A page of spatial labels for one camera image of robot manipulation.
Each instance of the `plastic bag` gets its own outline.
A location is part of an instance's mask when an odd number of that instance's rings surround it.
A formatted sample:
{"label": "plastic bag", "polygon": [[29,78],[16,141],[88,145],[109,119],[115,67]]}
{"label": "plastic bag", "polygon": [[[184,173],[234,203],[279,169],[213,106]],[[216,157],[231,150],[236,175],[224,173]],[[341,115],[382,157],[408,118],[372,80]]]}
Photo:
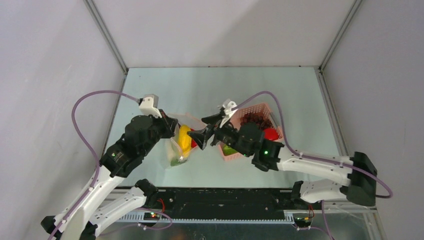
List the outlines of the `plastic bag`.
{"label": "plastic bag", "polygon": [[[175,136],[170,139],[165,139],[164,141],[166,162],[163,163],[163,166],[166,169],[186,163],[189,160],[191,153],[199,148],[187,135],[187,127],[191,130],[201,130],[206,127],[206,124],[189,113],[168,113],[167,115],[170,118],[178,119],[178,125],[175,127]],[[190,138],[189,146],[187,146],[187,138]]]}

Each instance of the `yellow pepper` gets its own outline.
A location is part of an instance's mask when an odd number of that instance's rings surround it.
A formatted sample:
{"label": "yellow pepper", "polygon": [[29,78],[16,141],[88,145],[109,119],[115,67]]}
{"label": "yellow pepper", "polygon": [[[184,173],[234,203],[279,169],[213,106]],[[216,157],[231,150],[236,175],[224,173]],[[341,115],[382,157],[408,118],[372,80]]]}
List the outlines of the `yellow pepper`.
{"label": "yellow pepper", "polygon": [[190,150],[192,149],[192,138],[187,134],[189,131],[191,129],[187,125],[182,125],[179,128],[178,145],[182,150],[182,156],[184,158],[189,157]]}

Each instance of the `pink basket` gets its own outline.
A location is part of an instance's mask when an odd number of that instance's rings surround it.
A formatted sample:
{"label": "pink basket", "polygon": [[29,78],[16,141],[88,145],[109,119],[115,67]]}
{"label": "pink basket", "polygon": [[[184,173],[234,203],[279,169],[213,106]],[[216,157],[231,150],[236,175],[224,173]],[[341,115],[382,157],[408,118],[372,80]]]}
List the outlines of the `pink basket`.
{"label": "pink basket", "polygon": [[[240,129],[240,118],[243,117],[245,114],[249,114],[249,113],[254,113],[254,114],[258,114],[259,116],[262,116],[264,119],[269,119],[272,123],[272,128],[276,129],[279,139],[276,140],[276,142],[281,142],[283,140],[283,130],[281,128],[281,126],[278,126],[276,124],[275,119],[273,118],[273,114],[271,114],[273,111],[271,110],[270,106],[268,105],[268,103],[263,102],[263,103],[259,103],[253,106],[249,106],[249,107],[245,107],[245,108],[241,108],[238,111],[235,112],[235,114],[232,116],[232,118],[229,120],[232,125],[236,128],[236,129]],[[220,143],[218,144],[218,149],[219,152],[221,153],[222,158],[224,159],[224,161],[230,161],[233,159],[237,159],[240,157],[243,157],[243,155],[241,153],[234,153],[228,156],[224,155],[223,152],[223,146],[224,143]]]}

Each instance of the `white wall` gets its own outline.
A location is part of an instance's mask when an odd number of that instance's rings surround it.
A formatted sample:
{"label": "white wall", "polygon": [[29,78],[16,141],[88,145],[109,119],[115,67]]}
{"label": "white wall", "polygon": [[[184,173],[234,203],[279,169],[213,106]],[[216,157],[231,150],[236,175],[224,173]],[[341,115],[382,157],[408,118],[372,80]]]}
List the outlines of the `white wall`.
{"label": "white wall", "polygon": [[364,1],[324,71],[350,149],[394,191],[377,201],[390,240],[424,234],[423,13],[422,0]]}
{"label": "white wall", "polygon": [[354,0],[96,0],[129,67],[317,66]]}
{"label": "white wall", "polygon": [[[47,239],[40,226],[93,173],[71,122],[74,102],[118,90],[123,74],[82,0],[0,7],[0,239]],[[116,96],[83,102],[77,121],[101,153]]]}

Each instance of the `red tomato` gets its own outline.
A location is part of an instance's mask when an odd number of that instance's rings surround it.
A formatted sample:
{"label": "red tomato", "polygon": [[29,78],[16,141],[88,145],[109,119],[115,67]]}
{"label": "red tomato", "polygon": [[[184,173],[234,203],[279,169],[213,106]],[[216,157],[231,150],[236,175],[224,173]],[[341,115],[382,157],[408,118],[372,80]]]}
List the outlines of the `red tomato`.
{"label": "red tomato", "polygon": [[277,130],[275,130],[274,128],[267,128],[263,130],[263,132],[265,133],[264,138],[270,141],[275,141],[280,138]]}
{"label": "red tomato", "polygon": [[191,140],[191,148],[193,149],[193,148],[195,148],[195,147],[197,147],[198,145],[197,145],[197,143],[192,139]]}

